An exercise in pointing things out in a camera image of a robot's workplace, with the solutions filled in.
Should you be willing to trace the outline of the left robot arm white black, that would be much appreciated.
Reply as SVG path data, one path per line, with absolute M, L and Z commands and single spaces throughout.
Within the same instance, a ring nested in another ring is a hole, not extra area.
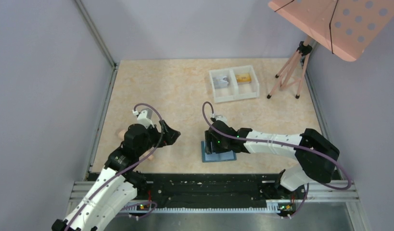
M 181 133 L 160 120 L 161 130 L 152 123 L 133 124 L 121 132 L 123 140 L 108 157 L 91 189 L 64 219 L 57 219 L 53 231 L 102 231 L 110 221 L 146 188 L 146 179 L 134 168 L 157 148 L 174 144 Z

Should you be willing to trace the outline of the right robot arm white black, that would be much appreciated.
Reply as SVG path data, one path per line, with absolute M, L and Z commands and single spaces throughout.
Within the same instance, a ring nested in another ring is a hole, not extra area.
M 269 134 L 252 128 L 235 130 L 224 121 L 215 120 L 204 132 L 207 154 L 262 153 L 293 159 L 298 163 L 280 172 L 277 190 L 293 192 L 311 181 L 330 183 L 340 151 L 312 128 L 301 134 Z

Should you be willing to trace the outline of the teal card holder wallet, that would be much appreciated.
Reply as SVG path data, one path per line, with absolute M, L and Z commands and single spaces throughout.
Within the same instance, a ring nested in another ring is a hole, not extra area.
M 201 151 L 202 151 L 202 162 L 203 163 L 213 163 L 213 162 L 226 162 L 226 161 L 236 161 L 237 156 L 235 152 L 229 151 L 224 153 L 212 153 L 208 154 L 205 152 L 205 141 L 201 141 Z

